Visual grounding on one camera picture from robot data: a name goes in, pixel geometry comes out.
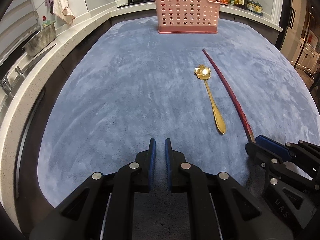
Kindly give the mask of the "dark red chopstick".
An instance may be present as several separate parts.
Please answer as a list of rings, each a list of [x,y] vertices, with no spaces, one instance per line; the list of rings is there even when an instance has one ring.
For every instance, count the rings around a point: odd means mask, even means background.
[[[255,142],[255,137],[253,134],[253,131],[251,129],[251,126],[249,124],[249,122],[247,121],[246,115],[244,113],[244,111],[242,110],[242,107],[240,105],[240,103],[238,102],[233,90],[231,89],[229,83],[227,82],[226,78],[224,77],[224,75],[222,74],[222,72],[219,70],[218,66],[216,65],[216,63],[213,61],[213,59],[210,57],[210,55],[206,52],[205,49],[202,50],[203,53],[205,54],[205,56],[207,57],[208,61],[210,62],[210,64],[212,65],[212,67],[215,69],[218,77],[220,78],[222,84],[224,85],[229,97],[231,98],[231,101],[238,113],[238,116],[240,118],[240,121],[243,125],[244,131],[247,135],[248,141],[249,142]]]

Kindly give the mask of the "gold flower spoon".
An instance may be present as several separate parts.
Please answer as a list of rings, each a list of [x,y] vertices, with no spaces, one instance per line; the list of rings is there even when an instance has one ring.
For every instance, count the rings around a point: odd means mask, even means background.
[[[206,67],[203,64],[200,64],[198,67],[195,68],[194,70],[194,74],[197,76],[198,79],[202,80],[204,82],[204,85],[206,87],[208,96],[209,96],[209,100],[212,106],[212,111],[213,111],[213,116],[214,116],[214,121],[217,127],[217,130],[221,133],[221,134],[225,134],[226,133],[226,124],[225,121],[214,101],[214,98],[212,96],[209,84],[208,84],[208,80],[211,78],[211,70],[209,67]]]

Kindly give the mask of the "white kitchen countertop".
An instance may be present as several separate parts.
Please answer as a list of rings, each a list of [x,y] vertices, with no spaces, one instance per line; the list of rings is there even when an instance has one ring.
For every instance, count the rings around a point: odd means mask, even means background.
[[[53,42],[35,56],[23,53],[10,68],[9,83],[15,87],[15,94],[1,122],[1,205],[16,228],[20,227],[15,207],[18,147],[40,91],[66,56],[104,22],[116,16],[155,8],[153,2],[121,7],[116,1],[93,9],[77,17],[72,25],[59,27]]]

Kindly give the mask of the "steel kitchen sink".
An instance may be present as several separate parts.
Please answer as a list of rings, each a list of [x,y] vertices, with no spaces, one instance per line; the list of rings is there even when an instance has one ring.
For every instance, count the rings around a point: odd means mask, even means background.
[[[56,42],[52,42],[50,45],[44,48],[44,50],[39,52],[35,57],[30,59],[27,63],[19,63],[17,66],[13,68],[13,71],[8,72],[8,80],[10,85],[12,86],[12,91],[10,95],[7,95],[1,87],[1,124],[8,111],[9,106],[11,105],[13,98],[17,94],[17,91],[21,87],[22,83],[24,83],[25,79],[27,78],[31,70],[56,45]]]

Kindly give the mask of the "blue-grey table cloth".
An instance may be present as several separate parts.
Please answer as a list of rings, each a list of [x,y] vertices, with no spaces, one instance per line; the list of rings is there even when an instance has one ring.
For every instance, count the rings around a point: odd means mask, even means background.
[[[264,171],[249,159],[247,137],[216,72],[208,84],[225,121],[216,127],[212,106],[194,69],[211,64],[223,73],[254,135],[279,143],[319,144],[319,112],[287,59],[248,25],[219,20],[215,34],[160,34],[156,17],[117,23],[84,56],[61,90],[44,131],[37,175],[58,206],[94,172],[111,174],[156,141],[155,177],[136,194],[134,239],[189,239],[185,194],[168,190],[164,143],[204,172],[225,171],[256,198]]]

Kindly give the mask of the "spice jar rack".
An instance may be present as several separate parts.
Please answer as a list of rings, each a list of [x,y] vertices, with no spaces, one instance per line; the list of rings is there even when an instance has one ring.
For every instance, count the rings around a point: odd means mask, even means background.
[[[259,2],[255,2],[253,0],[249,0],[247,3],[247,10],[259,15],[263,16],[263,7]]]

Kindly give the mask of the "chrome faucet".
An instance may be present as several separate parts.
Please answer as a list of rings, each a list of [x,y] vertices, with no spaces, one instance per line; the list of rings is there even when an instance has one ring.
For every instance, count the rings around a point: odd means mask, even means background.
[[[8,74],[9,73],[7,72],[1,79],[1,87],[4,90],[5,94],[10,95],[12,91],[12,86],[9,83]]]

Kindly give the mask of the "pink perforated utensil holder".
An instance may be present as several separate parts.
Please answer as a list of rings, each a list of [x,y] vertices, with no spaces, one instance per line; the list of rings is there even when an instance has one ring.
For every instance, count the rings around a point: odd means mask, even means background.
[[[160,34],[217,33],[217,0],[155,0]]]

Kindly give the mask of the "steel colander bowl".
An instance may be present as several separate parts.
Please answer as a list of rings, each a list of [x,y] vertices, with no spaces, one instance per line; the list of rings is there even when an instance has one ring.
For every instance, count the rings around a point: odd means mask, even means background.
[[[55,21],[36,33],[23,49],[29,56],[35,56],[56,38]]]

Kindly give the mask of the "green dish soap bottle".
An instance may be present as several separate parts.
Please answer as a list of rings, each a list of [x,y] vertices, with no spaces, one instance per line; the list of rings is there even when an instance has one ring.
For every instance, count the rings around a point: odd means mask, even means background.
[[[43,28],[46,28],[46,27],[48,27],[50,24],[51,24],[51,21],[50,21],[48,18],[46,18],[46,16],[43,16],[43,17],[42,17],[42,27],[43,27]]]

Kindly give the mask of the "white hanging towel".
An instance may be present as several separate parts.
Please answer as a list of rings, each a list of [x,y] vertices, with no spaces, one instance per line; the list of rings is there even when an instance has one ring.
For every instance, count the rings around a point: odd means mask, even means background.
[[[75,15],[72,13],[68,0],[53,0],[53,14],[66,24],[72,24]]]

